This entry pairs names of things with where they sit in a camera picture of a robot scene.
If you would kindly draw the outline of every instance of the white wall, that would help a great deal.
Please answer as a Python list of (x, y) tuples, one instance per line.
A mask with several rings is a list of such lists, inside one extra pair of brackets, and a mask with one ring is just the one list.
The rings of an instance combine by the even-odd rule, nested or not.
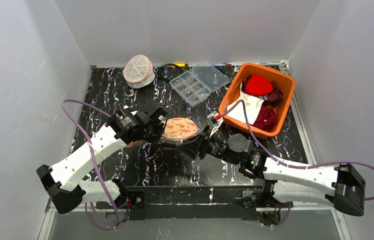
[(56, 0), (90, 65), (288, 59), (320, 0)]
[[(374, 165), (374, 1), (321, 1), (290, 70), (317, 161)], [(373, 196), (374, 172), (358, 170)], [(374, 200), (346, 223), (354, 240), (374, 240)]]
[(35, 170), (67, 155), (60, 101), (83, 99), (89, 76), (53, 0), (0, 0), (0, 239), (38, 237), (48, 196)]

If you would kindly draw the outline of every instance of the gray floor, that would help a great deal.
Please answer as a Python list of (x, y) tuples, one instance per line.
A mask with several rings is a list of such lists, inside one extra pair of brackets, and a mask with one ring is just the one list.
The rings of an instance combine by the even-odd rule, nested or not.
[(256, 226), (257, 221), (235, 218), (147, 219), (130, 221), (117, 231), (92, 226), (84, 212), (56, 214), (51, 240), (339, 240), (330, 210), (292, 211), (290, 218), (274, 230)]

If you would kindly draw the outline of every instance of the dark red fabric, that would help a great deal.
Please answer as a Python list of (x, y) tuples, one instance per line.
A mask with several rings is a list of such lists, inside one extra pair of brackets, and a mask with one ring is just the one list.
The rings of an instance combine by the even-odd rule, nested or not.
[(263, 105), (264, 106), (271, 105), (273, 107), (276, 107), (279, 104), (279, 101), (282, 98), (282, 92), (278, 88), (278, 85), (277, 85), (276, 81), (272, 81), (271, 85), (274, 88), (274, 91), (271, 92), (267, 98), (265, 98), (265, 101), (263, 102)]
[(278, 123), (278, 111), (273, 107), (262, 106), (253, 126), (255, 128), (270, 131)]
[(271, 83), (259, 75), (250, 75), (246, 81), (243, 82), (241, 88), (243, 92), (255, 97), (263, 97), (274, 91)]

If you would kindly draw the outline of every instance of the orange plastic basket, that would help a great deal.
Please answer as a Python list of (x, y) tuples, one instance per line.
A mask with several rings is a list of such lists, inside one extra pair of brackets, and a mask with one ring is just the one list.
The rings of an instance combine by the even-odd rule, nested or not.
[[(251, 126), (254, 135), (260, 139), (264, 139), (267, 137), (273, 137), (281, 131), (282, 124), (284, 122), (285, 116), (287, 115), (288, 107), (290, 106), (291, 99), (293, 98), (294, 88), (296, 87), (296, 81), (282, 72), (272, 69), (267, 66), (246, 63), (243, 64), (238, 71), (237, 75), (235, 76), (234, 80), (232, 81), (231, 85), (227, 93), (224, 96), (224, 99), (219, 105), (219, 113), (223, 114), (227, 110), (227, 106), (233, 103), (238, 99), (240, 96), (240, 84), (242, 81), (246, 80), (246, 78), (250, 74), (257, 74), (268, 81), (276, 81), (278, 88), (282, 92), (282, 99), (278, 106), (276, 107), (278, 110), (278, 123), (271, 131), (263, 131), (258, 128)], [(231, 125), (237, 129), (240, 129), (244, 132), (249, 132), (249, 128), (247, 128), (247, 124), (240, 122), (238, 120), (233, 119), (232, 117), (225, 116), (224, 123)]]

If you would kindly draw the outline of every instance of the clear plastic organizer box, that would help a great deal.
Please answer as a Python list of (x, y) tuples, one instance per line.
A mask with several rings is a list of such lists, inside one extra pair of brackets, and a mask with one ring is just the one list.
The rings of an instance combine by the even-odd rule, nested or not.
[(172, 79), (169, 84), (192, 108), (209, 95), (231, 82), (213, 66), (197, 66)]

